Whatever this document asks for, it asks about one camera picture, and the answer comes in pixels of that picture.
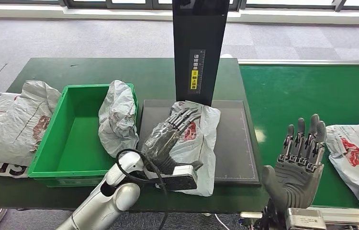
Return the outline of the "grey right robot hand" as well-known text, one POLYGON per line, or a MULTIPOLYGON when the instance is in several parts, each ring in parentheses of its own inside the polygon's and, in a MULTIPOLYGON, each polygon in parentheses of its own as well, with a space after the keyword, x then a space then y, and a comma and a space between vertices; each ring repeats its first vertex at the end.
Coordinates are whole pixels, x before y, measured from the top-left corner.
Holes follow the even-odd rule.
POLYGON ((311 116, 308 131, 303 118, 298 119, 297 127, 288 126, 275 165, 262 170, 262 183, 278 211, 312 204, 324 168, 325 138, 325 123, 317 114, 311 116))

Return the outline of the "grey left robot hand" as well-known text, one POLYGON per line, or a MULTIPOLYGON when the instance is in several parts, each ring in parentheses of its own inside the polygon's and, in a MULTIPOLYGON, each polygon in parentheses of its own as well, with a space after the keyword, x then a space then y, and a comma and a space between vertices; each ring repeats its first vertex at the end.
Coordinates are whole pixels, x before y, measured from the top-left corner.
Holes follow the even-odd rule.
POLYGON ((142 145, 141 152, 156 166, 162 174, 173 174, 175 167, 191 165, 198 170, 200 161, 191 163, 176 162, 170 151, 178 142, 181 134, 195 120, 201 117, 198 108, 185 108, 171 112, 166 120, 158 123, 142 145))

